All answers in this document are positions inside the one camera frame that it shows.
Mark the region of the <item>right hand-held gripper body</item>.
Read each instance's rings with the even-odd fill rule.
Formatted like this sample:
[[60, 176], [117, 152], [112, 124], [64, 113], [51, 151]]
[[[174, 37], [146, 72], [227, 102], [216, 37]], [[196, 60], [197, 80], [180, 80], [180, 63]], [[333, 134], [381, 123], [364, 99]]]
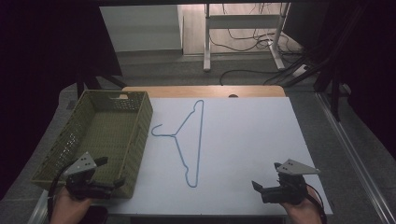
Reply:
[[263, 188], [261, 192], [264, 203], [291, 203], [297, 205], [307, 194], [304, 175], [317, 175], [320, 170], [306, 164], [286, 160], [276, 171], [278, 187]]

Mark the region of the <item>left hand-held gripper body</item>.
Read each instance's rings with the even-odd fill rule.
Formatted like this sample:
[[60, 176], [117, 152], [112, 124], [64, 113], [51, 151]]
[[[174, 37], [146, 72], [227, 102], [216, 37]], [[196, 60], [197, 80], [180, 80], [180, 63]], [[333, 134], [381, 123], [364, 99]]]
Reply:
[[99, 167], [95, 164], [95, 160], [89, 152], [85, 152], [64, 172], [65, 187], [78, 200], [111, 198], [114, 186], [92, 179]]

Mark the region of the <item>olive green woven basket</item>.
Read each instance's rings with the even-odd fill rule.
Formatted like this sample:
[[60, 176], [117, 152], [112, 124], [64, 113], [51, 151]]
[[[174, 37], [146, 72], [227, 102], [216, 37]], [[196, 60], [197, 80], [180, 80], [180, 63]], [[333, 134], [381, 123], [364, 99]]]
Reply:
[[61, 168], [88, 152], [95, 159], [108, 158], [93, 179], [107, 184], [123, 179], [124, 185], [115, 189], [112, 196], [130, 199], [152, 114], [145, 91], [84, 91], [31, 182], [49, 189]]

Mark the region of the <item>blue wire clothes hanger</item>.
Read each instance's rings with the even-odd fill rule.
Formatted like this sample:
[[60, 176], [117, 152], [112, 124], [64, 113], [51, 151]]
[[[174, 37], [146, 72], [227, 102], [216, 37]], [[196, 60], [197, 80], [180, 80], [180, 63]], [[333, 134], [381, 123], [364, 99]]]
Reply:
[[197, 188], [199, 184], [204, 117], [205, 101], [199, 99], [169, 133], [159, 131], [162, 124], [154, 126], [150, 131], [152, 136], [173, 141], [184, 170], [185, 182], [192, 189]]

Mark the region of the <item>person's right hand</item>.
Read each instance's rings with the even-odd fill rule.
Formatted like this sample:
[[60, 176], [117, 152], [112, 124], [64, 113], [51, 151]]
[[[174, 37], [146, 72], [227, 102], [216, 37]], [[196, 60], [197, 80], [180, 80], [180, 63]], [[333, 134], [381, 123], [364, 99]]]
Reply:
[[304, 199], [301, 203], [293, 205], [290, 203], [282, 203], [292, 224], [322, 224], [318, 208], [308, 199]]

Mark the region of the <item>person's left hand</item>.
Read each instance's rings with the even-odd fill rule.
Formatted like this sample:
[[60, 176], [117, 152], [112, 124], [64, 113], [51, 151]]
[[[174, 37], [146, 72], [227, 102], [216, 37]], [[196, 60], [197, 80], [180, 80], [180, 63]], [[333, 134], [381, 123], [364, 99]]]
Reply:
[[56, 195], [49, 224], [78, 224], [87, 214], [92, 199], [82, 201], [75, 199], [67, 190], [62, 188]]

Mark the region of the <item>white table sheet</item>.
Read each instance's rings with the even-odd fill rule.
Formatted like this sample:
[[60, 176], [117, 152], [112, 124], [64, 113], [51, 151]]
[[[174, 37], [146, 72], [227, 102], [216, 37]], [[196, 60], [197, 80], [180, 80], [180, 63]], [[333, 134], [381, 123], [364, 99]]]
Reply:
[[287, 97], [203, 98], [205, 117], [199, 184], [189, 188], [176, 147], [152, 136], [169, 133], [199, 98], [154, 98], [153, 116], [134, 195], [108, 202], [125, 216], [282, 216], [278, 204], [263, 203], [251, 181], [277, 183], [275, 162], [312, 165]]

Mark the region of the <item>dark metal stand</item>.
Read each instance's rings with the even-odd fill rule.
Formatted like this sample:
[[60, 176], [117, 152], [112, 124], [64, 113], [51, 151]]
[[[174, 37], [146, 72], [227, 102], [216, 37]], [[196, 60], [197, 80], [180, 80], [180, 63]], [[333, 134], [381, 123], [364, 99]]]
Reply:
[[333, 60], [327, 59], [320, 64], [320, 74], [314, 83], [314, 90], [316, 92], [325, 92], [328, 87], [331, 87], [331, 101], [330, 110], [332, 116], [336, 121], [340, 121], [339, 116], [339, 98], [341, 86], [340, 69]]
[[98, 77], [102, 77], [103, 79], [115, 84], [120, 88], [125, 88], [127, 86], [126, 83], [106, 74], [96, 67], [87, 67], [83, 68], [76, 74], [78, 97], [82, 95], [82, 93], [85, 91], [85, 88], [88, 88], [89, 90], [101, 90], [102, 87], [97, 79]]

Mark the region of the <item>white power strip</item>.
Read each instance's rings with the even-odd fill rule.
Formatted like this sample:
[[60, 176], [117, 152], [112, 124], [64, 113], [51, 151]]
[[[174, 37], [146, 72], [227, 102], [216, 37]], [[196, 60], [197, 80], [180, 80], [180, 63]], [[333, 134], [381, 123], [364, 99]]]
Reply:
[[306, 72], [308, 69], [309, 69], [309, 66], [308, 66], [308, 65], [302, 64], [298, 69], [296, 69], [296, 70], [293, 72], [292, 75], [293, 75], [294, 77], [298, 77], [298, 76], [300, 76], [301, 74], [303, 74], [304, 72]]

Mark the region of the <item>grey metal floor rail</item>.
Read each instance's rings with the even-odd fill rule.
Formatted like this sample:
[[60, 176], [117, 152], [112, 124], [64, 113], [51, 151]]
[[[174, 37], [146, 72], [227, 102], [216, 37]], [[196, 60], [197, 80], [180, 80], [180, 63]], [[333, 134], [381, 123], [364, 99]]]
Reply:
[[328, 121], [330, 122], [335, 135], [337, 136], [342, 148], [344, 149], [349, 162], [351, 163], [355, 174], [361, 182], [371, 204], [373, 205], [377, 215], [383, 224], [396, 224], [396, 216], [390, 211], [388, 202], [382, 194], [379, 186], [369, 174], [366, 166], [363, 164], [356, 148], [352, 144], [342, 122], [338, 121], [332, 114], [331, 103], [327, 99], [325, 93], [316, 93], [316, 98], [320, 103]]

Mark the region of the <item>white wall panel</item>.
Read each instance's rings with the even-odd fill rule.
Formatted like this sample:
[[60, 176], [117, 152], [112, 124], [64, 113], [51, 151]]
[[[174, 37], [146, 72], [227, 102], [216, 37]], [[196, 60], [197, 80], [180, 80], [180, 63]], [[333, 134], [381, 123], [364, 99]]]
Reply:
[[181, 50], [176, 5], [100, 7], [116, 52]]

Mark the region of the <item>white metal desk frame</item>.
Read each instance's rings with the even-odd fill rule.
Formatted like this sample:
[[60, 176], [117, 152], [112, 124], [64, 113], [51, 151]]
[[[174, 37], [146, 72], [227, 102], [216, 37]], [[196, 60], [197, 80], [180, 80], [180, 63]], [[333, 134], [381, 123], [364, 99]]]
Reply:
[[280, 38], [290, 4], [286, 3], [280, 8], [278, 14], [269, 15], [211, 15], [210, 5], [205, 5], [205, 49], [204, 71], [211, 69], [210, 31], [215, 29], [275, 29], [275, 36], [268, 42], [269, 50], [273, 56], [278, 70], [286, 67], [278, 52]]

